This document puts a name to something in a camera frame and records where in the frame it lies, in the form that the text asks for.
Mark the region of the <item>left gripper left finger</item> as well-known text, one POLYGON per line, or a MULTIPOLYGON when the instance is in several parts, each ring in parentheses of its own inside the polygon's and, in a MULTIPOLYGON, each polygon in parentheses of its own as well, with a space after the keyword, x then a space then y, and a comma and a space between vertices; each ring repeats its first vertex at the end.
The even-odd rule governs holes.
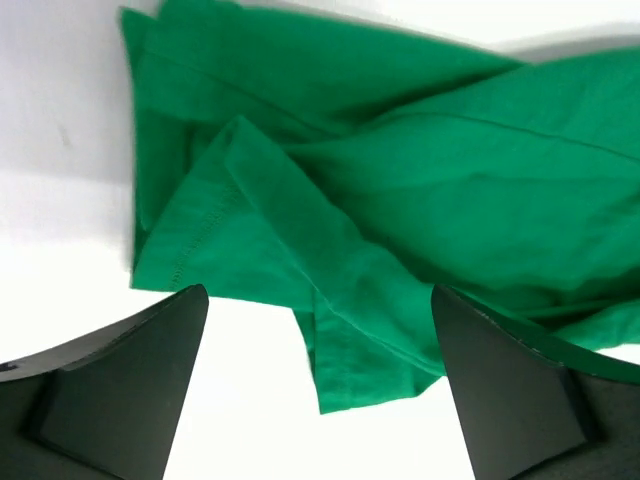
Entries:
POLYGON ((193 285, 2 363, 2 479, 163 478, 208 307, 193 285))

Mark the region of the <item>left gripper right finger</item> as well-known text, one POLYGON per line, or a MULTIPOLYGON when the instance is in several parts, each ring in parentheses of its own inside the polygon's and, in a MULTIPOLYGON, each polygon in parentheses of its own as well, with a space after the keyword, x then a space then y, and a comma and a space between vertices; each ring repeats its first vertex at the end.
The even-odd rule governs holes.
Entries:
POLYGON ((431 309, 475 478, 638 478, 637 365, 444 286, 431 309))

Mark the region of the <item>green t shirt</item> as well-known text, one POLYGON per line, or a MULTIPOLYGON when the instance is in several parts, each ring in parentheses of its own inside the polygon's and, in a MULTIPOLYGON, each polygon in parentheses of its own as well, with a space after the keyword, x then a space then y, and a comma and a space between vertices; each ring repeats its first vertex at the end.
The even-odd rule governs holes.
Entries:
POLYGON ((322 412, 444 374, 444 284, 639 339, 639 50, 543 63, 232 1, 121 13, 132 284, 294 312, 322 412))

